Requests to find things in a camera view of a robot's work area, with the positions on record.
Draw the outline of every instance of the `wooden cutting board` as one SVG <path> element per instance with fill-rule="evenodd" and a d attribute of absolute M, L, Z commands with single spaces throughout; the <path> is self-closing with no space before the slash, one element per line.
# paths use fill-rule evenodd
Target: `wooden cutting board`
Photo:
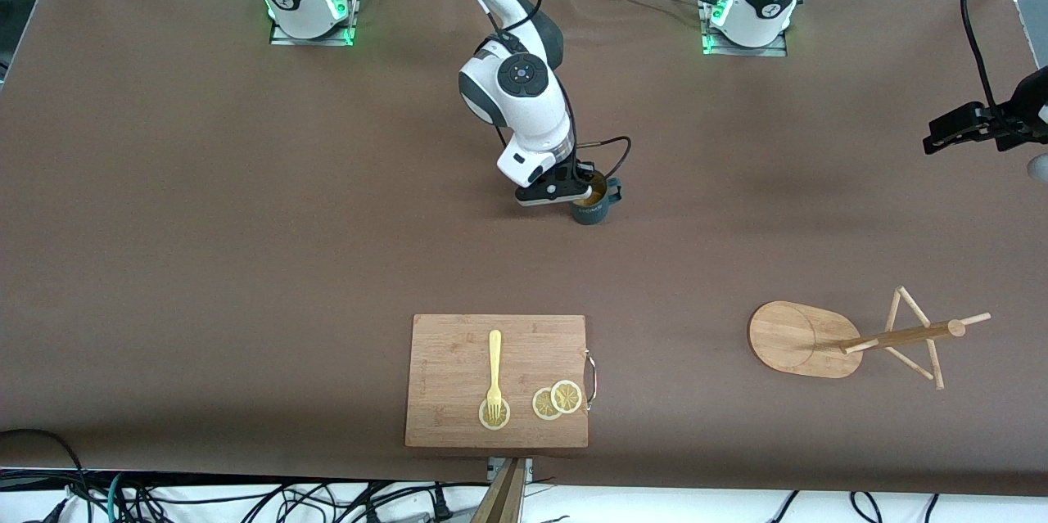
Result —
<path fill-rule="evenodd" d="M 498 431 L 478 418 L 490 384 L 487 335 L 502 331 L 499 388 L 509 422 Z M 562 379 L 586 390 L 586 318 L 520 314 L 416 314 L 408 383 L 409 448 L 585 448 L 589 416 L 543 420 L 534 393 Z"/>

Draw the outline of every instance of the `fork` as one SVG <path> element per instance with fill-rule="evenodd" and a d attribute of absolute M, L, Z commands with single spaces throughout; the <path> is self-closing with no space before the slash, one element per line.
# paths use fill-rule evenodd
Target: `fork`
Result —
<path fill-rule="evenodd" d="M 487 389 L 487 406 L 484 414 L 488 422 L 502 418 L 502 391 L 499 390 L 499 359 L 502 355 L 502 331 L 495 329 L 487 333 L 487 356 L 492 362 L 492 386 Z"/>

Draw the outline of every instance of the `mug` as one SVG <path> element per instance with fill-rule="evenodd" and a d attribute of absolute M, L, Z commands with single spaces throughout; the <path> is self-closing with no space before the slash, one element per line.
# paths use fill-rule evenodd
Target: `mug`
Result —
<path fill-rule="evenodd" d="M 603 221 L 608 216 L 611 205 L 623 199 L 623 184 L 614 177 L 605 179 L 603 175 L 597 174 L 590 181 L 590 187 L 593 192 L 588 198 L 568 204 L 571 208 L 571 216 L 580 224 L 596 224 Z"/>

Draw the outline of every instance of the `brown table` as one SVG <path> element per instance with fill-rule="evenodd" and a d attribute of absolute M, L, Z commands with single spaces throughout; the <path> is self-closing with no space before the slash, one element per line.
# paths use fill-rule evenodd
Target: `brown table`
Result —
<path fill-rule="evenodd" d="M 1033 70 L 1016 6 L 970 1 L 1005 99 Z M 456 90 L 473 0 L 367 0 L 346 49 L 268 46 L 258 0 L 41 0 L 0 94 L 0 426 L 89 467 L 480 479 L 483 454 L 403 446 L 412 314 L 581 313 L 591 444 L 537 476 L 1048 488 L 1036 150 L 921 152 L 981 97 L 957 0 L 807 0 L 788 58 L 702 56 L 686 1 L 544 8 L 580 138 L 635 140 L 597 227 L 512 201 Z M 747 348 L 765 302 L 870 333 L 899 284 L 933 320 L 994 313 L 940 345 L 945 391 Z"/>

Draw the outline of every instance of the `lemon slice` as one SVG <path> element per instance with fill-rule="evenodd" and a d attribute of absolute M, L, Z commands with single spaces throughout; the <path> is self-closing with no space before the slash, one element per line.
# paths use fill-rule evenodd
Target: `lemon slice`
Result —
<path fill-rule="evenodd" d="M 583 406 L 583 391 L 570 379 L 562 379 L 550 387 L 549 397 L 553 408 L 564 414 L 573 413 Z"/>
<path fill-rule="evenodd" d="M 561 416 L 561 411 L 553 406 L 553 400 L 549 396 L 549 388 L 543 388 L 531 397 L 531 410 L 543 420 L 553 420 Z"/>
<path fill-rule="evenodd" d="M 480 401 L 480 409 L 477 410 L 477 418 L 480 419 L 480 424 L 483 424 L 484 427 L 486 427 L 486 429 L 490 429 L 492 431 L 498 431 L 502 429 L 502 427 L 505 427 L 507 422 L 509 422 L 509 404 L 506 402 L 505 398 L 502 399 L 502 414 L 500 415 L 498 420 L 494 421 L 487 420 L 487 415 L 485 414 L 486 411 L 484 410 L 486 408 L 487 408 L 487 400 L 484 399 Z"/>

